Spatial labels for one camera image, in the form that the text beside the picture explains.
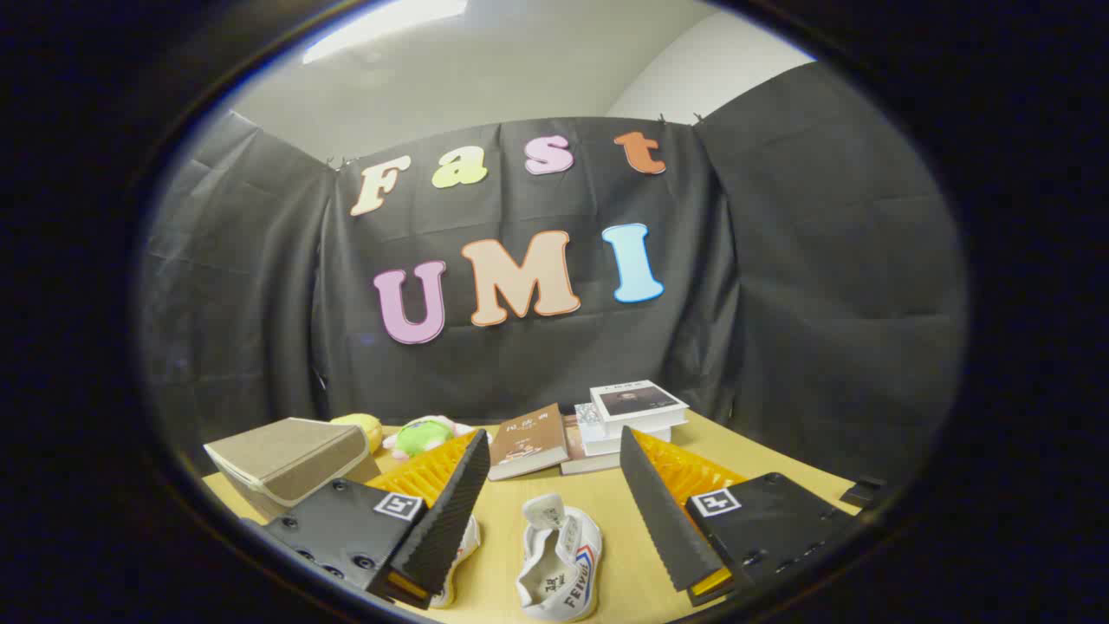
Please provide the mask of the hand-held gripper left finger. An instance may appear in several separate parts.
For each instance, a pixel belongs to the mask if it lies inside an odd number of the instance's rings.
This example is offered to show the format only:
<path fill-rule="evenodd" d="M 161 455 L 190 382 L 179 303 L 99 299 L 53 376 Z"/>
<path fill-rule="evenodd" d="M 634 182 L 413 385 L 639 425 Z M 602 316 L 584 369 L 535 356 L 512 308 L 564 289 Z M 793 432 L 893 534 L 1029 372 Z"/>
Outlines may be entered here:
<path fill-rule="evenodd" d="M 489 434 L 476 429 L 367 483 L 333 478 L 260 525 L 258 538 L 313 577 L 428 608 L 489 469 Z"/>

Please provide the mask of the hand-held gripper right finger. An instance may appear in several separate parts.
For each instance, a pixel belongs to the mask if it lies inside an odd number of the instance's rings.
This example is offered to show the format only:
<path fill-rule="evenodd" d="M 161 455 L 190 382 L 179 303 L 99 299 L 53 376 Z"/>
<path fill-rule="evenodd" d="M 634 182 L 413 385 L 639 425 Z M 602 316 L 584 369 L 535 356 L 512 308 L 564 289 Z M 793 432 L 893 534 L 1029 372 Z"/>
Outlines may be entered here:
<path fill-rule="evenodd" d="M 620 469 L 671 584 L 693 607 L 816 561 L 856 524 L 779 471 L 740 477 L 634 429 L 621 433 Z"/>

